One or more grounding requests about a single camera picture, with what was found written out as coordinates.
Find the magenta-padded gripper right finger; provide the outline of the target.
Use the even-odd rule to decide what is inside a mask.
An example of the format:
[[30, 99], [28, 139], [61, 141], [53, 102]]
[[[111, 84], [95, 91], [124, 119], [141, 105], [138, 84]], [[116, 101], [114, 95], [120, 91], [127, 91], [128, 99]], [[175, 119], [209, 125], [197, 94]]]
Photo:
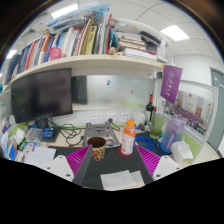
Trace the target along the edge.
[[181, 170], [181, 167], [167, 155], [158, 156], [141, 146], [136, 146], [136, 149], [154, 181]]

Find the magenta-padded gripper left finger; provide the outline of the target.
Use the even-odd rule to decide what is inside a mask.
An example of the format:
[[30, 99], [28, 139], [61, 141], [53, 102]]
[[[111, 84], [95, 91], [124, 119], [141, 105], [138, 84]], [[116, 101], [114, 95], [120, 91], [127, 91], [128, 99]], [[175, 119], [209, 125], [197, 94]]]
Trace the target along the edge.
[[83, 148], [49, 146], [49, 149], [55, 149], [56, 154], [45, 170], [81, 186], [92, 158], [92, 146], [87, 145]]

